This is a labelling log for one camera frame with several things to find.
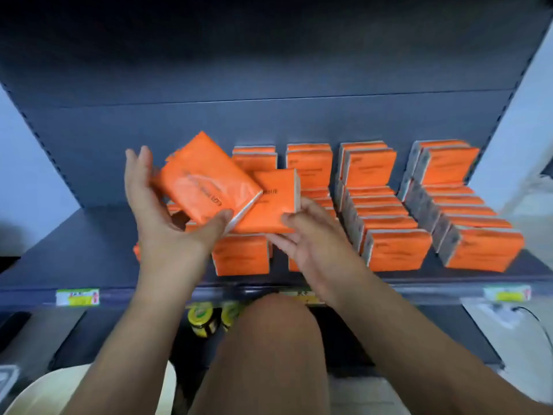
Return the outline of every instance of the person's right hand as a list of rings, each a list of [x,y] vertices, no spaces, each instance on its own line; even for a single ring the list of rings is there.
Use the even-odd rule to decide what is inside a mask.
[[[336,308],[361,277],[371,276],[340,223],[316,202],[302,198],[301,211],[285,214],[282,220],[295,233],[267,238],[296,261],[313,291],[330,307]]]

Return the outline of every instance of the person's right arm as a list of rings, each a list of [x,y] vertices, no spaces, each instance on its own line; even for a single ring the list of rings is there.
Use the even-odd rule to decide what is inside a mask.
[[[341,226],[313,201],[283,216],[296,233],[268,238],[293,258],[413,414],[551,414],[454,342],[375,276]]]

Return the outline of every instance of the thigh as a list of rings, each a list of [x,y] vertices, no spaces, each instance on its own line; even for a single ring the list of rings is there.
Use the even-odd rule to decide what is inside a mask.
[[[301,303],[271,294],[248,306],[221,342],[191,414],[329,413],[325,352]]]

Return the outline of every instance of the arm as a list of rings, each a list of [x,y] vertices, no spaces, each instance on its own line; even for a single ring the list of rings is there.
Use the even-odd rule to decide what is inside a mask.
[[[413,414],[549,413],[454,342],[375,276],[326,211],[302,199],[284,216],[296,233],[269,235],[340,314]]]
[[[137,220],[142,262],[127,311],[69,400],[64,415],[153,414],[185,303],[230,217],[219,213],[187,234],[149,186],[151,153],[127,151],[125,191]]]

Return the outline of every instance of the shelf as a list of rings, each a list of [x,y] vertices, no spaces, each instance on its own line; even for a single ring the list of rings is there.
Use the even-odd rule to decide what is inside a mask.
[[[53,306],[56,290],[67,288],[100,288],[102,305],[126,305],[138,278],[132,251],[136,240],[135,220],[126,205],[78,210],[0,274],[0,307]],[[533,297],[553,295],[553,272],[526,250],[505,273],[444,268],[431,251],[417,271],[379,275],[416,304],[483,300],[484,286],[506,283],[531,286]],[[300,273],[287,270],[286,257],[275,250],[268,275],[217,277],[209,263],[192,300],[253,299],[283,290],[303,291],[308,285]]]

